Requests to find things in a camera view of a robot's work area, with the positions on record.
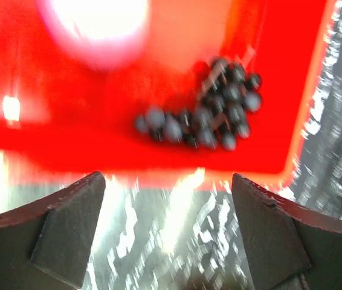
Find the pink fake fruit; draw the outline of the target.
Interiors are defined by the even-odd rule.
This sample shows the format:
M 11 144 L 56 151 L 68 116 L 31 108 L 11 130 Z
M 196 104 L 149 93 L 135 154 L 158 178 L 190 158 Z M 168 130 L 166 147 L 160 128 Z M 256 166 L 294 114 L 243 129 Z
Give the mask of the pink fake fruit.
M 112 70 L 138 59 L 146 46 L 149 1 L 36 1 L 56 45 L 97 70 Z

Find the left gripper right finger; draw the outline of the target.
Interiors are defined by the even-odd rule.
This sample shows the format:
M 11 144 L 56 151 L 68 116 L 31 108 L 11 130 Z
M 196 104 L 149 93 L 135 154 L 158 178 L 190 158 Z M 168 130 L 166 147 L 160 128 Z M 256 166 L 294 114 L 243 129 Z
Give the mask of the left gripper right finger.
M 342 221 L 235 173 L 236 216 L 256 289 L 342 289 Z

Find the black fake grapes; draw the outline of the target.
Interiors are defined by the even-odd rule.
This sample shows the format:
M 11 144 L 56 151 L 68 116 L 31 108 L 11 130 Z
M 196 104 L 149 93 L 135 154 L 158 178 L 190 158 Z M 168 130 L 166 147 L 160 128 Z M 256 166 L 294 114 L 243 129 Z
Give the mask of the black fake grapes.
M 217 57 L 202 82 L 194 111 L 183 109 L 174 114 L 153 106 L 135 118 L 135 129 L 156 142 L 184 143 L 194 149 L 222 146 L 234 151 L 238 138 L 251 135 L 247 112 L 260 110 L 261 85 L 260 74 L 248 73 L 243 64 Z

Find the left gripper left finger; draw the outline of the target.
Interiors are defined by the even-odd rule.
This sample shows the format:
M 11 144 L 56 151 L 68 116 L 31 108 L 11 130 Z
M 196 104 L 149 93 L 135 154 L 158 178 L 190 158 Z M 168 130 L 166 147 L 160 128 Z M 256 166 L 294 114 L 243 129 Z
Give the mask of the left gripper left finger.
M 0 214 L 0 289 L 80 289 L 106 181 L 93 172 Z

